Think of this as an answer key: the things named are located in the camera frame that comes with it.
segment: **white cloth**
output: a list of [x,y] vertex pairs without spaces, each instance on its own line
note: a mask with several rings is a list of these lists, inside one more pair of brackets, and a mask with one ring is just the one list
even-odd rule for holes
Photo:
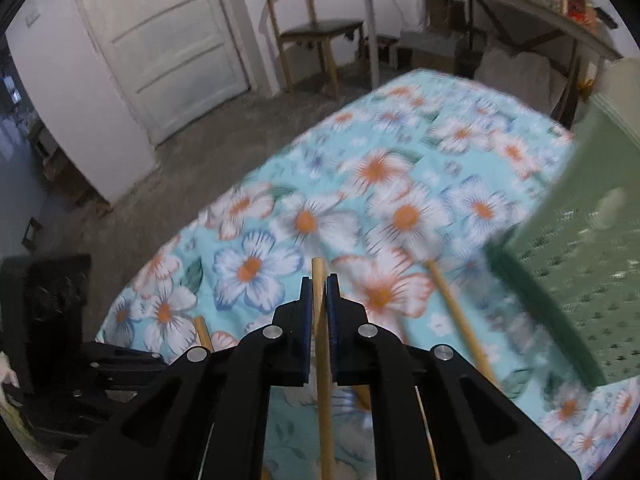
[[9,358],[4,352],[0,352],[0,406],[6,406],[6,398],[2,390],[2,385],[5,383],[12,384],[16,388],[20,387],[18,376],[9,366]]
[[511,57],[499,48],[484,53],[474,79],[513,95],[546,115],[551,115],[566,84],[564,76],[551,68],[546,57],[532,52]]

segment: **orange flower center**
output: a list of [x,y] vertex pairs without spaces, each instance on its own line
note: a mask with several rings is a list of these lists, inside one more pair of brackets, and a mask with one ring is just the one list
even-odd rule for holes
[[567,421],[575,415],[578,410],[578,401],[576,399],[569,399],[560,407],[560,420]]
[[399,231],[410,231],[420,219],[420,212],[416,206],[405,204],[394,213],[393,225]]
[[623,402],[622,405],[620,406],[620,415],[625,415],[625,413],[628,411],[630,406],[631,406],[631,396],[626,396],[625,402]]
[[353,114],[345,112],[335,117],[335,122],[337,123],[346,123],[353,118]]
[[394,294],[391,286],[382,285],[375,288],[366,288],[364,291],[368,301],[367,305],[375,311],[381,312],[393,300]]
[[151,261],[149,262],[149,265],[147,267],[147,274],[154,274],[156,272],[156,269],[160,266],[160,264],[162,263],[162,254],[160,253],[156,253],[156,255],[151,258]]
[[129,313],[128,308],[121,308],[116,314],[116,323],[124,323],[127,320],[127,314]]
[[385,112],[385,113],[382,114],[382,118],[383,119],[385,119],[387,121],[391,121],[391,122],[397,121],[398,117],[400,117],[399,114],[394,114],[394,113],[391,113],[391,112]]
[[158,321],[165,325],[171,321],[171,307],[167,302],[160,305],[158,309]]
[[229,209],[229,214],[231,216],[237,216],[242,211],[246,211],[250,203],[251,203],[251,200],[249,199],[249,197],[245,196],[243,199],[238,200],[235,204],[231,206],[231,209]]
[[582,450],[588,451],[590,447],[593,446],[593,442],[592,436],[585,437],[584,441],[582,441]]
[[309,211],[300,211],[300,213],[298,213],[298,216],[296,216],[296,229],[303,235],[315,233],[318,229],[318,222],[316,221],[316,217],[313,216]]
[[409,90],[406,86],[399,86],[397,88],[394,88],[391,92],[389,92],[389,95],[395,95],[397,97],[406,97],[408,95],[411,95],[411,90]]
[[472,207],[482,220],[491,220],[494,217],[494,212],[484,202],[474,202]]
[[255,256],[251,256],[247,258],[236,272],[236,276],[238,280],[243,283],[249,283],[252,279],[255,278],[255,275],[258,274],[260,268],[262,267],[262,261],[260,258],[256,258]]
[[360,170],[360,175],[372,184],[386,180],[389,173],[389,168],[386,166],[385,159],[382,157],[373,159]]
[[520,162],[522,160],[522,153],[520,153],[520,149],[513,144],[510,144],[504,149],[504,154],[514,162]]
[[471,135],[471,130],[469,128],[460,128],[458,131],[456,131],[455,137],[458,140],[462,140],[462,139],[466,139],[470,135]]

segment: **cardboard box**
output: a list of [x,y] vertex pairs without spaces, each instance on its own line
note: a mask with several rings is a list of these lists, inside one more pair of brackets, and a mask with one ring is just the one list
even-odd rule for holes
[[411,68],[429,68],[447,74],[457,74],[457,63],[455,57],[441,56],[423,50],[415,50],[411,56]]
[[[427,12],[429,13],[429,28],[449,34],[452,30],[466,32],[465,3],[454,0],[452,9],[449,9],[448,0],[427,0]],[[447,17],[451,13],[450,24]]]

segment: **white door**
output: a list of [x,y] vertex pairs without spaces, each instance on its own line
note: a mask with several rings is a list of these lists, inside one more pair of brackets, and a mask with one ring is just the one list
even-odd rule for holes
[[248,87],[220,0],[81,0],[156,144]]

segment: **bed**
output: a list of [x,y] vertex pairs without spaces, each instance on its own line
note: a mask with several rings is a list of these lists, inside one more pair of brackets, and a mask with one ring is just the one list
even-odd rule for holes
[[[637,378],[588,392],[540,325],[494,278],[488,238],[525,219],[562,170],[572,135],[473,81],[403,75],[300,135],[204,208],[124,288],[97,339],[172,362],[203,316],[216,350],[298,298],[324,256],[342,293],[406,343],[452,345],[446,304],[414,253],[427,244],[502,390],[590,476],[640,402]],[[319,458],[316,391],[274,388],[264,468],[309,478]],[[374,479],[370,413],[332,397],[337,479]]]

